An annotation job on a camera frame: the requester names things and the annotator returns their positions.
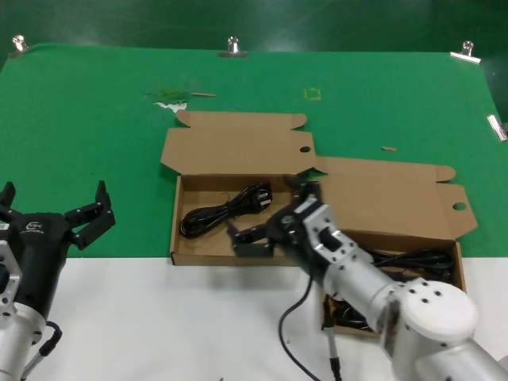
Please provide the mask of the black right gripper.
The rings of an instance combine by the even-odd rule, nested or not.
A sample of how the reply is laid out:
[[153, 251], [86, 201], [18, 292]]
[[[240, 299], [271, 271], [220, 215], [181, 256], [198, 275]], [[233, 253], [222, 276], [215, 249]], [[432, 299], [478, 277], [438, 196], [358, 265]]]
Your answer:
[[297, 208], [309, 198], [321, 201], [321, 186], [318, 181], [301, 177], [286, 177], [285, 184], [291, 189], [291, 204], [273, 214], [266, 225], [239, 230], [228, 223], [228, 235], [236, 257], [243, 259], [269, 259], [274, 256], [274, 247], [292, 260], [313, 279], [324, 277], [324, 259], [314, 250], [304, 219], [311, 211], [298, 212]]

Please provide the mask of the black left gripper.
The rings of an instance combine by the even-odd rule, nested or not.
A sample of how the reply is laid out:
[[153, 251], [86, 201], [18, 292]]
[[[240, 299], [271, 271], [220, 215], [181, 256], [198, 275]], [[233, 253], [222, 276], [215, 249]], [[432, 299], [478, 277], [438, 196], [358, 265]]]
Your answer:
[[83, 250], [115, 225], [110, 196], [106, 183], [99, 181], [94, 202], [63, 216], [13, 212], [15, 195], [14, 184], [7, 182], [1, 191], [1, 221], [17, 228], [24, 245], [19, 260], [22, 280], [14, 301], [47, 319], [71, 243]]

